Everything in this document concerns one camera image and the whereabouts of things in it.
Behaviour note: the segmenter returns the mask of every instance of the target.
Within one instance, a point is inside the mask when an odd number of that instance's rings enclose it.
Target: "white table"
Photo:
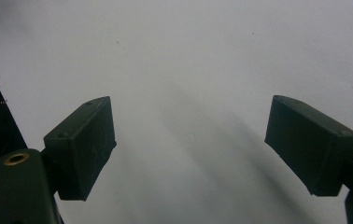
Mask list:
[[[346,223],[263,143],[274,94],[353,129],[353,1],[0,0],[0,89],[29,147],[112,99],[118,146],[65,223]]]

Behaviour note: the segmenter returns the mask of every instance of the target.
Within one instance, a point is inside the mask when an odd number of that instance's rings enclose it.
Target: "white surface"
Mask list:
[[[29,147],[112,99],[118,146],[65,223],[346,223],[263,143],[274,94],[353,129],[353,1],[0,0],[0,89]]]

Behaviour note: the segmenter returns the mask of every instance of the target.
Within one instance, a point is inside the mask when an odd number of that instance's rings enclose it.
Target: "brass screw hole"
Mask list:
[[[22,163],[28,160],[28,158],[29,158],[29,155],[27,153],[17,153],[7,158],[4,164],[7,166],[17,165],[19,163]]]

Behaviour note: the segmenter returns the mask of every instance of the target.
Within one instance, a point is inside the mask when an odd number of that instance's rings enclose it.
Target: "black mount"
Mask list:
[[[265,142],[304,182],[311,194],[350,192],[346,214],[353,224],[353,131],[295,99],[273,98]]]

